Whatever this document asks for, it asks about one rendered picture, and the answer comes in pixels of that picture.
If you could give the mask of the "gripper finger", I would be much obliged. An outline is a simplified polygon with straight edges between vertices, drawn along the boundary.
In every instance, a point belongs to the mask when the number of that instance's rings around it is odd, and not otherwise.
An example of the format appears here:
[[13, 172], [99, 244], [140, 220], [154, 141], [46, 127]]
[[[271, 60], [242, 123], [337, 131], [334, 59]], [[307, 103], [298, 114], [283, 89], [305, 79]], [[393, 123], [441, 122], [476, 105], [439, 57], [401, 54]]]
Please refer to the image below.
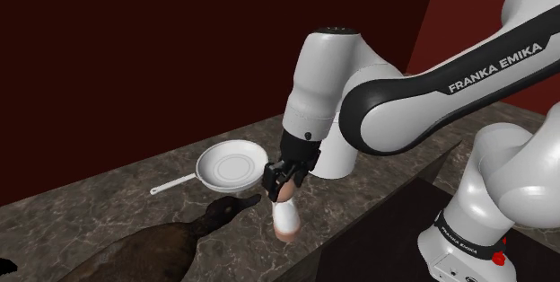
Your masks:
[[288, 175], [284, 167], [284, 161], [267, 163], [264, 167], [262, 187], [267, 192], [268, 198], [277, 202], [283, 185], [288, 181]]
[[309, 167], [306, 163], [296, 163], [293, 167], [293, 182], [297, 188], [302, 186], [304, 178], [309, 174]]

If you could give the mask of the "white and pink bottle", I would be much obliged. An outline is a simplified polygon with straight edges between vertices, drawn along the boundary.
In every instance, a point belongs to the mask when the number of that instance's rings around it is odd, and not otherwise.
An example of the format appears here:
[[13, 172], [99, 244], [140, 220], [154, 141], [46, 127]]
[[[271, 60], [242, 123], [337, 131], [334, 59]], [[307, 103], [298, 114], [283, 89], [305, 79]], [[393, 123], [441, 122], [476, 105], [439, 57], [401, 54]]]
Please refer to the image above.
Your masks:
[[273, 203], [272, 217], [276, 238], [281, 242], [293, 242], [301, 230], [301, 219], [293, 195], [296, 186], [288, 181], [280, 189], [276, 202]]

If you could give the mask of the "white frying pan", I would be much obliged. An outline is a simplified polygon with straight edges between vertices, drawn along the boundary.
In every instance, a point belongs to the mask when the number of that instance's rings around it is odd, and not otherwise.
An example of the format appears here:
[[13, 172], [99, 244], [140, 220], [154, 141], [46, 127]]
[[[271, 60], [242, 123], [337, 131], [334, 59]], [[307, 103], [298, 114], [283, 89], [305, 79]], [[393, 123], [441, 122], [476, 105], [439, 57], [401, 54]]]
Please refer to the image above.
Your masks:
[[223, 141], [198, 157], [194, 172], [151, 188], [150, 194], [156, 195], [193, 179], [216, 192], [238, 193], [260, 181], [267, 163], [267, 152], [257, 143], [242, 139]]

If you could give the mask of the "dark robot stand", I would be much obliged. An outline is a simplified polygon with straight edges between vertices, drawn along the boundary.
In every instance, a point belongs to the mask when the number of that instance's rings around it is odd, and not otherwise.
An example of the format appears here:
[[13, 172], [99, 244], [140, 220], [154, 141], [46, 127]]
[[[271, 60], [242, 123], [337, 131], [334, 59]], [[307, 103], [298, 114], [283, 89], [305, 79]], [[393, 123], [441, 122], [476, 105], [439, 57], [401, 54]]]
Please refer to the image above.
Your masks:
[[[449, 193], [423, 180], [396, 190], [324, 247], [315, 282], [437, 282], [417, 237], [450, 200]], [[517, 282], [560, 282], [560, 253], [514, 229], [506, 246]]]

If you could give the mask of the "dark brown duck figure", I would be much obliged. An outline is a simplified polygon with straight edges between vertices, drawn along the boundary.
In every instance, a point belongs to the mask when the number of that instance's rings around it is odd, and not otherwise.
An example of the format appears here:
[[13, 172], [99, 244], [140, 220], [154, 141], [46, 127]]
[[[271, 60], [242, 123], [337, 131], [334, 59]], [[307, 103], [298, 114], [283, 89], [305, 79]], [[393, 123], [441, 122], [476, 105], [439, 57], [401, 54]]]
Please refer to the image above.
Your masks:
[[141, 229], [96, 252], [58, 282], [181, 282], [196, 257], [198, 240], [260, 200], [259, 194], [224, 196], [190, 222]]

